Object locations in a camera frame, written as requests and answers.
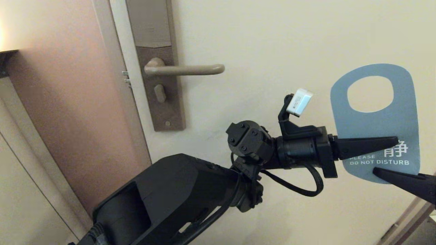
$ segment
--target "white sensor module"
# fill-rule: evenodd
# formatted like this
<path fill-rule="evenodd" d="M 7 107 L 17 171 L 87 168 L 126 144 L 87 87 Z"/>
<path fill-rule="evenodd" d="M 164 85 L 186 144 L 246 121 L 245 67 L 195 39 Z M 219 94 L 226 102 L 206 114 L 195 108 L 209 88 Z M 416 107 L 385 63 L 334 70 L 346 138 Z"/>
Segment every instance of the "white sensor module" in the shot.
<path fill-rule="evenodd" d="M 288 108 L 286 108 L 286 111 L 289 114 L 300 117 L 312 96 L 312 92 L 299 88 L 294 94 L 294 97 L 292 97 L 292 100 L 289 103 Z"/>

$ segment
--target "chinese character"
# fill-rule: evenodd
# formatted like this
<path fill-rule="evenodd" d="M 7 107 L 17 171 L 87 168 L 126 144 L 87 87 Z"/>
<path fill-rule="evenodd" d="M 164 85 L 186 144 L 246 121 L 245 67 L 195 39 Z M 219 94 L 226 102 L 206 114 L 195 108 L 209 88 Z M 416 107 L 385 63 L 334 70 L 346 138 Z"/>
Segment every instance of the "chinese character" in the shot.
<path fill-rule="evenodd" d="M 396 157 L 401 157 L 403 153 L 407 153 L 407 145 L 404 144 L 404 141 L 400 141 L 400 144 L 396 145 L 395 147 L 391 147 L 388 149 L 385 149 L 385 157 L 393 157 L 396 153 Z"/>

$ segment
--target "door frame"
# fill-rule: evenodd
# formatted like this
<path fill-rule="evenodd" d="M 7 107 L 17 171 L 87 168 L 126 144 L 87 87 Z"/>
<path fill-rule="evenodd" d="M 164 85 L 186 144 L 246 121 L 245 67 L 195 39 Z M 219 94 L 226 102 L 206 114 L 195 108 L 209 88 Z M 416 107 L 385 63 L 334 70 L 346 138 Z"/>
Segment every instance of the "door frame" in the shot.
<path fill-rule="evenodd" d="M 166 1 L 167 9 L 172 9 L 171 0 Z M 153 122 L 151 120 L 150 109 L 142 78 L 142 68 L 139 64 L 133 32 L 130 25 L 127 2 L 125 0 L 110 0 L 110 6 L 116 32 L 118 34 L 119 45 L 124 57 L 124 63 L 126 64 L 126 71 L 129 73 L 130 86 L 141 121 L 141 127 L 145 138 L 147 138 L 148 125 L 153 125 Z"/>
<path fill-rule="evenodd" d="M 415 197 L 400 218 L 382 236 L 377 245 L 401 245 L 435 210 L 435 205 Z"/>

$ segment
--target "hanger hole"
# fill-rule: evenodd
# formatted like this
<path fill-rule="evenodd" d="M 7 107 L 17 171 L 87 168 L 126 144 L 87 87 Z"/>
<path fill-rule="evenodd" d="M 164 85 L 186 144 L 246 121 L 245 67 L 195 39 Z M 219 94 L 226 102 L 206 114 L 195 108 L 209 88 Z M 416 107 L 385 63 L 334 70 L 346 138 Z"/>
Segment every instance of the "hanger hole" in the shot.
<path fill-rule="evenodd" d="M 394 90 L 389 79 L 370 76 L 354 82 L 347 92 L 350 106 L 359 112 L 376 112 L 392 103 Z"/>

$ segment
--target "door hanger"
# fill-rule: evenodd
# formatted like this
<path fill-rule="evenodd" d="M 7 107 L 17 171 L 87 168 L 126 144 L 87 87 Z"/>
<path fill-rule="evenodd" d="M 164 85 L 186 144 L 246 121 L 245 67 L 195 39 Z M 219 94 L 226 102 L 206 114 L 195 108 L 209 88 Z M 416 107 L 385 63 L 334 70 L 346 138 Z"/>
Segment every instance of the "door hanger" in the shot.
<path fill-rule="evenodd" d="M 389 79 L 394 99 L 382 110 L 359 112 L 351 108 L 347 91 L 354 82 L 369 76 Z M 419 173 L 418 115 L 413 81 L 407 70 L 391 64 L 357 68 L 333 85 L 330 99 L 339 138 L 397 136 L 399 140 L 395 147 L 343 160 L 347 172 L 383 184 L 388 182 L 373 175 L 374 167 L 407 174 Z"/>

